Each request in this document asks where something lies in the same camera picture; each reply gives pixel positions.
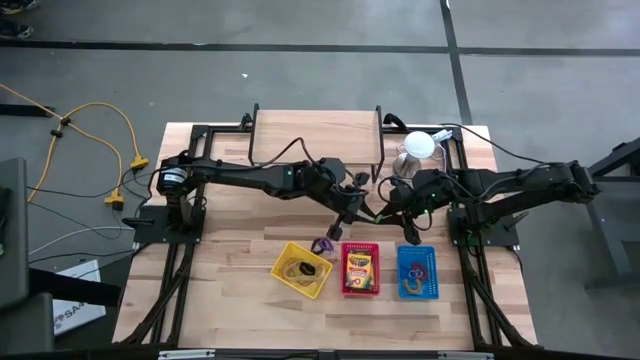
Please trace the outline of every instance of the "wooden table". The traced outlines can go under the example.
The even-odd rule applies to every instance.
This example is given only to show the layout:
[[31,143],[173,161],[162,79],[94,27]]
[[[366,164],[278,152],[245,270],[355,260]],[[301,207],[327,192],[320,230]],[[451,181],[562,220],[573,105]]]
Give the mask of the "wooden table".
[[[159,159],[186,148],[192,125],[167,124]],[[474,126],[473,130],[489,135],[484,126]],[[387,161],[382,175],[391,175],[390,165],[402,139],[402,135],[385,135]],[[212,158],[248,164],[248,140],[249,136],[244,134],[217,135]],[[489,144],[469,133],[464,133],[464,142],[469,167],[496,169]],[[424,165],[438,166],[435,162]],[[350,169],[368,171],[366,166]],[[385,193],[390,190],[388,186],[385,184]],[[342,297],[340,274],[334,270],[318,299],[311,300],[273,278],[269,270],[287,241],[309,248],[314,238],[325,234],[334,214],[306,198],[281,201],[260,191],[230,186],[207,185],[205,195],[209,199],[207,221],[191,271],[181,347],[472,348],[460,263],[457,250],[449,245],[446,209],[436,211],[433,227],[421,234],[423,243],[434,246],[437,252],[439,300],[398,298],[395,248],[406,244],[402,229],[368,224],[345,228],[342,240],[379,244],[380,296]],[[162,202],[158,196],[152,199],[152,203]],[[374,212],[383,206],[375,191],[367,202]],[[418,220],[419,225],[425,225],[424,220]],[[114,340],[129,335],[156,300],[167,248],[162,244],[150,245],[134,259]],[[496,301],[524,337],[535,342],[527,295],[515,257],[505,249],[489,248],[487,262]],[[479,306],[479,312],[488,339],[484,306]],[[172,313],[170,304],[165,335]]]

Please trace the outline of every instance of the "plastic basket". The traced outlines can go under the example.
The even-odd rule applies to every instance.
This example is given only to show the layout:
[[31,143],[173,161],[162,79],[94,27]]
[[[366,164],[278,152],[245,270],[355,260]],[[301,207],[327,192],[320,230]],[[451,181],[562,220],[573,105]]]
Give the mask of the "plastic basket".
[[[439,297],[438,271],[436,268],[436,251],[432,246],[398,246],[398,295],[403,299],[435,300]],[[404,286],[404,280],[408,280],[409,286],[417,288],[416,272],[410,276],[411,270],[421,269],[421,264],[426,269],[426,279],[421,279],[422,289],[417,294],[410,293]]]
[[[371,253],[371,264],[373,265],[373,289],[370,291],[357,291],[347,287],[347,254],[349,251],[361,250]],[[344,296],[376,296],[380,294],[380,250],[376,243],[366,242],[344,242],[341,244],[342,251],[342,295]]]
[[[283,275],[284,270],[289,264],[291,264],[292,261],[297,260],[308,262],[310,264],[313,264],[314,266],[321,264],[326,269],[324,272],[324,276],[318,281],[312,282],[311,284],[306,286],[301,285],[296,281],[288,281]],[[318,255],[315,255],[311,251],[303,248],[296,243],[288,242],[287,246],[285,246],[285,248],[282,250],[282,253],[278,257],[278,260],[276,260],[276,263],[271,268],[271,275],[287,284],[288,286],[305,294],[306,296],[315,299],[316,297],[318,297],[318,294],[320,294],[320,290],[322,290],[324,283],[329,278],[331,268],[332,265],[327,260],[321,258]]]

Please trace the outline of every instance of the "wooden table top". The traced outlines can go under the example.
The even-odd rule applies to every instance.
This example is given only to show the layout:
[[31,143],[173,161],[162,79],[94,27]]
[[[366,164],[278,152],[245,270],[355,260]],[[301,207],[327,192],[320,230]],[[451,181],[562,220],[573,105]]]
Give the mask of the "wooden table top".
[[[192,125],[167,124],[159,159],[174,156],[187,147]],[[473,130],[489,135],[484,126],[474,126]],[[387,161],[382,176],[391,175],[390,164],[397,156],[397,146],[402,139],[402,135],[385,135]],[[248,140],[246,134],[216,135],[212,158],[248,164]],[[496,169],[489,144],[466,132],[464,142],[469,167]],[[439,166],[430,161],[424,166]],[[368,166],[349,169],[370,170]],[[390,185],[385,184],[383,191],[389,190]],[[472,348],[460,263],[457,250],[449,244],[446,209],[436,211],[431,230],[421,233],[423,244],[436,249],[439,300],[400,300],[395,248],[406,244],[402,229],[358,223],[345,227],[342,240],[379,244],[380,296],[343,297],[336,266],[319,297],[311,300],[273,278],[269,271],[287,241],[309,248],[314,238],[324,235],[335,217],[331,211],[306,198],[281,201],[260,191],[231,186],[207,185],[205,196],[209,199],[207,221],[191,270],[181,347]],[[163,202],[159,196],[151,201]],[[368,195],[367,203],[374,212],[384,205],[376,191]],[[422,219],[417,223],[426,225]],[[135,257],[114,341],[129,335],[156,300],[167,248],[163,244],[150,245]],[[515,257],[501,248],[488,248],[486,253],[497,303],[522,335],[535,342],[527,295]],[[484,306],[479,305],[478,310],[483,334],[489,339]],[[172,314],[173,301],[168,306],[165,336]]]
[[[258,110],[256,119],[251,157],[256,163],[274,158],[296,137],[303,138],[311,155],[317,157],[337,157],[349,165],[380,163],[375,111]],[[276,163],[306,158],[302,147],[296,145]]]

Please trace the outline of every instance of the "floor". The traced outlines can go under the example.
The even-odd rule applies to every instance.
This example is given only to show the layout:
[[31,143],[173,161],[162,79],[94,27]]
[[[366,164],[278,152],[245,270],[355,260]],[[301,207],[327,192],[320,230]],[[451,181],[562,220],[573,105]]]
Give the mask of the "floor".
[[[453,27],[446,16],[443,21],[447,3]],[[640,134],[638,2],[57,0],[16,18],[32,24],[33,39],[40,42],[0,50],[1,82],[59,112],[89,101],[116,104],[131,118],[140,149],[152,163],[166,122],[239,121],[254,102],[273,109],[380,104],[410,123],[488,125],[492,138],[513,152],[583,164]],[[102,44],[94,47],[111,43],[149,50],[55,48],[83,47],[87,41]],[[291,44],[316,46],[284,46]],[[167,50],[178,48],[184,51]],[[511,49],[509,56],[496,48]],[[7,93],[0,93],[0,102],[20,103]],[[115,113],[88,109],[75,120],[112,142],[125,163],[133,160],[127,128]],[[30,185],[40,176],[55,126],[51,119],[1,119],[1,157],[24,157]],[[501,170],[530,165],[496,155]],[[94,194],[116,179],[113,154],[67,131],[43,187]],[[126,196],[125,216],[137,204]],[[35,202],[87,225],[116,224],[102,197],[41,193]],[[33,206],[29,223],[31,249],[82,228]],[[589,295],[582,288],[612,271],[585,207],[540,207],[518,232],[540,344],[640,356],[640,292]],[[126,250],[131,234],[105,240],[85,232],[33,258]],[[93,257],[55,258],[37,266],[64,269],[81,258]]]

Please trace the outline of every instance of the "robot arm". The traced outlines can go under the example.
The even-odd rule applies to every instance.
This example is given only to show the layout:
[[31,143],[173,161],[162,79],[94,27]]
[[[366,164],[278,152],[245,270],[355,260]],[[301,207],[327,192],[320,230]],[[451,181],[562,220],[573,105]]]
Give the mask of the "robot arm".
[[[588,203],[599,192],[588,169],[577,162],[543,163],[528,170],[493,172],[486,169],[418,171],[413,187],[396,181],[389,203],[377,214],[376,223],[402,226],[405,239],[421,242],[413,219],[457,202],[465,207],[466,230],[476,231],[500,218],[552,201]],[[487,202],[504,193],[517,194]]]
[[369,179],[368,174],[360,173],[353,185],[342,187],[345,175],[344,164],[336,158],[266,167],[190,158],[183,152],[162,161],[157,190],[167,199],[168,225],[174,231],[192,226],[194,216],[186,199],[188,194],[202,184],[214,183],[262,190],[281,200],[306,196],[338,214],[327,233],[327,237],[338,240],[342,234],[340,224],[357,220],[366,195],[359,187]]

